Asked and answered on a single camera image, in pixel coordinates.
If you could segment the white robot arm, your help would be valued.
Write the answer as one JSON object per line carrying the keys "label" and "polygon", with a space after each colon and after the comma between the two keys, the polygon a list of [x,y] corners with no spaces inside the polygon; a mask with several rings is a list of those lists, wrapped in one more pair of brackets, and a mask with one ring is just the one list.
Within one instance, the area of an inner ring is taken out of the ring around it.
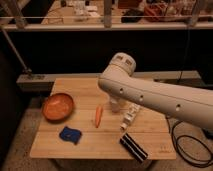
{"label": "white robot arm", "polygon": [[131,56],[116,53],[98,86],[111,96],[213,131],[213,91],[134,78],[135,68]]}

